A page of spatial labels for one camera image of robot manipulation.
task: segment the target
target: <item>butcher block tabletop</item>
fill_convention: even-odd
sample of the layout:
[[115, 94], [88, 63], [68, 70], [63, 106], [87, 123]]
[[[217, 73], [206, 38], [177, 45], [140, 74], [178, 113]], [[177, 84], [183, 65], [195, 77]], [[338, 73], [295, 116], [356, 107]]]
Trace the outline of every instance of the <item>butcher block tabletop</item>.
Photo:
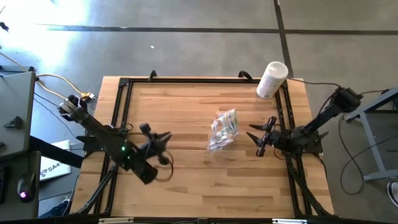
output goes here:
[[[103, 78], [95, 109], [95, 118], [103, 124], [111, 124], [119, 79]], [[288, 80], [288, 85], [295, 123], [307, 124], [312, 115], [304, 84]], [[168, 182], [144, 185], [131, 170], [119, 169], [111, 215], [294, 217], [286, 163], [276, 157], [284, 158], [283, 155], [267, 146], [265, 156], [256, 157], [256, 146], [246, 135], [249, 131], [261, 137], [264, 133], [250, 128], [249, 124], [264, 124], [271, 116], [278, 118], [275, 98], [259, 98], [256, 87], [257, 84], [238, 83], [135, 83], [127, 117], [127, 122], [134, 126], [131, 133], [140, 132], [141, 123], [149, 123], [153, 132], [171, 131], [173, 136], [167, 150], [174, 157], [174, 175]], [[122, 95], [118, 125], [126, 92]], [[217, 113], [231, 108], [236, 108], [238, 114], [239, 133], [229, 146], [210, 153], [206, 149], [210, 124]], [[138, 134], [129, 135], [129, 140], [137, 145], [145, 142]], [[103, 158], [103, 152], [95, 152], [83, 161], [71, 212], [81, 208], [97, 188]], [[156, 159], [149, 162], [157, 164]], [[333, 213], [322, 164], [309, 154], [303, 155], [303, 164], [309, 189]], [[170, 170], [159, 170], [159, 178], [169, 174]], [[304, 211], [299, 190], [298, 195]], [[101, 211], [107, 198], [108, 187], [104, 190]]]

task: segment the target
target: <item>crumpled plastic bag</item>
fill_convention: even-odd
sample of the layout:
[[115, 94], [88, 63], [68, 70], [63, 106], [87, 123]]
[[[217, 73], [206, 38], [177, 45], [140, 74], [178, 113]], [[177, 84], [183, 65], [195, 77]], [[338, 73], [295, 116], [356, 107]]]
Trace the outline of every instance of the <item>crumpled plastic bag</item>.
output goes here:
[[[222, 125], [221, 131], [217, 131], [220, 124]], [[207, 149], [210, 152], [221, 150], [234, 141], [233, 138], [238, 134], [238, 131], [236, 108], [219, 113], [218, 118], [211, 122], [211, 138]]]

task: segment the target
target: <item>white bottle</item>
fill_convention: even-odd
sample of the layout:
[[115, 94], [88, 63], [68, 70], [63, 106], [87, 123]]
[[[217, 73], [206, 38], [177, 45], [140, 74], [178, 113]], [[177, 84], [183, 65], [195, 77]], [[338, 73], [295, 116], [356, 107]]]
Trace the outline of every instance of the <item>white bottle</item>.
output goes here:
[[284, 63], [269, 63], [257, 87], [257, 95], [263, 99], [274, 97], [282, 82], [287, 78], [288, 73], [289, 69]]

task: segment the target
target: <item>black cable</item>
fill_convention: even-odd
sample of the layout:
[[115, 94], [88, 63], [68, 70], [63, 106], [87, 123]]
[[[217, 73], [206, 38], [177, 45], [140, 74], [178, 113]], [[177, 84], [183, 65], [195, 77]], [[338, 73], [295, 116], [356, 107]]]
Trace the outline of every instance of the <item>black cable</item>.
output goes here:
[[326, 101], [322, 104], [321, 109], [319, 110], [317, 116], [319, 116], [319, 115], [321, 114], [323, 108], [324, 108], [325, 105], [328, 103], [328, 101], [331, 99], [331, 97], [333, 96], [333, 94], [335, 94], [335, 93], [332, 93], [332, 94], [326, 99]]
[[353, 156], [351, 155], [351, 153], [350, 153], [349, 150], [347, 149], [346, 144], [344, 143], [343, 137], [341, 136], [341, 122], [342, 122], [343, 118], [344, 118], [344, 114], [341, 115], [340, 119], [338, 120], [338, 137], [340, 138], [340, 141], [341, 141], [341, 144], [342, 144], [343, 147], [344, 147], [344, 150], [347, 152], [347, 154], [348, 154], [349, 157], [351, 158], [350, 161], [353, 161], [353, 162], [354, 162], [354, 164], [355, 164], [355, 166], [356, 166], [356, 168], [357, 168], [359, 174], [361, 175], [361, 181], [362, 181], [362, 183], [361, 183], [361, 187], [360, 187], [359, 190], [357, 190], [356, 192], [353, 192], [353, 193], [352, 193], [352, 192], [348, 192], [348, 191], [344, 188], [344, 186], [343, 186], [343, 181], [342, 181], [342, 180], [343, 180], [343, 171], [344, 171], [344, 169], [345, 169], [345, 167], [346, 167], [346, 166], [345, 166], [345, 167], [343, 168], [343, 171], [341, 171], [341, 175], [340, 175], [340, 185], [341, 185], [341, 189], [343, 189], [344, 193], [349, 194], [349, 195], [356, 195], [356, 194], [359, 194], [359, 193], [362, 191], [362, 189], [363, 189], [363, 184], [364, 184], [363, 173], [362, 173], [361, 169], [359, 168], [359, 165], [356, 163], [356, 161], [354, 160]]
[[62, 213], [61, 216], [64, 216], [64, 215], [65, 215], [65, 212], [67, 212], [67, 210], [70, 209], [70, 207], [71, 207], [71, 205], [72, 205], [73, 196], [75, 196], [75, 187], [76, 187], [76, 183], [77, 183], [77, 179], [78, 179], [78, 178], [79, 178], [79, 174], [76, 176], [75, 183], [73, 184], [73, 187], [72, 187], [72, 195], [70, 196], [68, 205], [67, 205], [66, 209], [63, 211], [63, 213]]
[[336, 83], [325, 83], [325, 82], [313, 83], [313, 82], [297, 80], [297, 79], [294, 79], [294, 78], [287, 78], [287, 79], [288, 80], [292, 80], [292, 81], [296, 81], [296, 82], [305, 83], [305, 84], [311, 84], [311, 85], [334, 85], [334, 86], [337, 86], [337, 87], [341, 87], [339, 84], [336, 84]]
[[274, 156], [275, 156], [276, 158], [280, 159], [280, 160], [285, 160], [284, 158], [281, 158], [281, 157], [279, 157], [279, 156], [276, 155], [276, 148], [274, 148]]
[[173, 174], [174, 174], [174, 158], [173, 158], [173, 155], [169, 151], [165, 151], [165, 152], [172, 158], [172, 160], [170, 161], [170, 167], [172, 169], [172, 172], [170, 173], [170, 175], [168, 177], [166, 177], [164, 179], [155, 178], [155, 180], [157, 180], [159, 182], [167, 182], [167, 181], [169, 181], [173, 177]]
[[70, 134], [73, 135], [73, 137], [76, 137], [73, 132], [70, 130], [70, 128], [63, 122], [61, 121], [61, 119], [55, 115], [50, 109], [48, 109], [46, 106], [44, 106], [41, 102], [39, 102], [38, 100], [36, 100], [35, 98], [33, 98], [36, 102], [38, 102], [38, 104], [42, 105], [46, 110], [48, 110], [52, 115], [54, 115], [63, 125], [65, 125], [65, 127], [67, 127], [67, 129], [69, 130]]
[[127, 123], [126, 125], [130, 125], [131, 126], [130, 129], [126, 128], [128, 131], [131, 131], [133, 129], [133, 127], [134, 127], [131, 123]]
[[[388, 141], [388, 140], [390, 140], [390, 139], [398, 138], [398, 135], [391, 136], [391, 137], [389, 137], [389, 138], [387, 138], [387, 139], [385, 139], [385, 140], [383, 140], [383, 141], [381, 141], [381, 142], [379, 142], [379, 143], [376, 143], [376, 144], [374, 144], [374, 145], [372, 145], [372, 146], [369, 146], [369, 147], [367, 147], [366, 149], [362, 150], [361, 152], [357, 153], [355, 156], [352, 156], [351, 153], [348, 151], [348, 149], [347, 149], [347, 147], [346, 147], [346, 144], [344, 143], [343, 137], [341, 136], [341, 122], [342, 122], [342, 120], [343, 120], [343, 117], [344, 117], [344, 115], [341, 115], [341, 117], [340, 117], [340, 119], [339, 119], [339, 121], [338, 121], [338, 136], [339, 136], [339, 138], [340, 138], [341, 144], [343, 145], [345, 151], [346, 151], [347, 154], [349, 155], [350, 160], [344, 165], [343, 169], [341, 170], [341, 174], [340, 174], [340, 186], [341, 186], [341, 189], [344, 191], [344, 193], [346, 193], [346, 194], [348, 194], [348, 195], [357, 195], [357, 194], [359, 194], [359, 193], [362, 191], [362, 189], [363, 189], [364, 179], [363, 179], [363, 173], [362, 173], [361, 169], [359, 168], [359, 165], [358, 165], [358, 164], [356, 163], [356, 161], [354, 160], [354, 158], [357, 157], [358, 155], [362, 154], [363, 152], [366, 152], [367, 150], [371, 149], [372, 147], [377, 146], [378, 144], [384, 143], [384, 142], [386, 142], [386, 141]], [[344, 170], [346, 169], [347, 165], [348, 165], [351, 161], [354, 162], [354, 164], [355, 164], [355, 166], [356, 166], [356, 168], [357, 168], [359, 174], [361, 174], [361, 181], [362, 181], [361, 187], [359, 188], [359, 190], [357, 190], [357, 191], [355, 191], [355, 192], [348, 192], [348, 191], [344, 188], [344, 185], [343, 185], [343, 173], [344, 173]]]
[[38, 96], [38, 97], [40, 97], [41, 99], [43, 99], [43, 100], [45, 100], [45, 101], [47, 101], [47, 102], [49, 102], [49, 103], [51, 103], [52, 105], [54, 105], [55, 107], [58, 107], [55, 103], [53, 103], [53, 102], [51, 102], [50, 100], [48, 100], [48, 99], [46, 99], [46, 98], [44, 98], [43, 96], [40, 96], [39, 94], [37, 94], [37, 93], [35, 93], [35, 95], [36, 96]]
[[386, 90], [372, 90], [372, 91], [365, 91], [363, 93], [360, 93], [359, 95], [365, 94], [365, 93], [379, 93], [381, 91], [386, 91]]
[[328, 171], [326, 169], [326, 165], [325, 162], [323, 161], [323, 159], [316, 153], [313, 154], [316, 158], [318, 158], [318, 160], [322, 163], [323, 165], [323, 169], [325, 170], [325, 176], [326, 176], [326, 180], [328, 179]]

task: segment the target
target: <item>gray desk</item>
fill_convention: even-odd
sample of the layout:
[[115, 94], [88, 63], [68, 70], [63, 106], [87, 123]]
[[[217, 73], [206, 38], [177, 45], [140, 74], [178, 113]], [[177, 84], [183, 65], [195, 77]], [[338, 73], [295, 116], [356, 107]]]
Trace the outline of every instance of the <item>gray desk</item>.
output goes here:
[[[32, 121], [35, 73], [25, 72], [0, 78], [0, 158], [27, 152]], [[16, 116], [22, 118], [22, 129], [4, 128]]]
[[[0, 221], [36, 218], [39, 211], [39, 172], [40, 152], [30, 152], [0, 162], [0, 166], [8, 167], [6, 182], [6, 198], [0, 205]], [[29, 203], [22, 203], [17, 193], [19, 178], [28, 171], [36, 173], [36, 195]]]

